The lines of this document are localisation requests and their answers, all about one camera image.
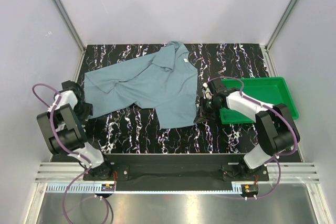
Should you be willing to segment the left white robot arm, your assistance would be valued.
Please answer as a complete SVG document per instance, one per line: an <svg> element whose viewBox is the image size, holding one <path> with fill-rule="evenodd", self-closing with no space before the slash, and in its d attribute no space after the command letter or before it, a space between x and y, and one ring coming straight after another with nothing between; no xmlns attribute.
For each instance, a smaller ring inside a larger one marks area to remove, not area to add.
<svg viewBox="0 0 336 224"><path fill-rule="evenodd" d="M101 150L94 148L82 127L92 115L93 105L85 102L83 88L76 82L65 81L60 91L44 84L33 85L32 92L48 110L37 116L37 123L53 155L67 155L78 161L87 174L108 180L117 178L117 172ZM54 92L51 105L37 93L37 87L45 87Z"/></svg>

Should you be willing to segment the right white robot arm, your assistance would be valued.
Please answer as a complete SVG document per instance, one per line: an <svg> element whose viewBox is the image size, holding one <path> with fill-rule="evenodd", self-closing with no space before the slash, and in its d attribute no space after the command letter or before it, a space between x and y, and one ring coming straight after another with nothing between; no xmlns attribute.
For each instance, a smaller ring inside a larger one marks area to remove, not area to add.
<svg viewBox="0 0 336 224"><path fill-rule="evenodd" d="M256 124L258 144L231 170L223 170L223 175L250 180L269 162L296 152L300 135L285 104L259 101L244 93L243 87L225 86L222 78L214 78L203 87L205 93L199 101L195 124L214 119L223 108L237 111Z"/></svg>

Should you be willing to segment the blue-grey t shirt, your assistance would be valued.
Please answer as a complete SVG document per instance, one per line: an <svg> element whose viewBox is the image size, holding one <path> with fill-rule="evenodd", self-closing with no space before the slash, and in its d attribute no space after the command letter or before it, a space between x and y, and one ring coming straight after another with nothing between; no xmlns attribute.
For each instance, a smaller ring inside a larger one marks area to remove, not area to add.
<svg viewBox="0 0 336 224"><path fill-rule="evenodd" d="M158 52L85 73L85 101L93 118L133 104L156 111L161 129L192 126L196 117L198 70L189 51L172 41Z"/></svg>

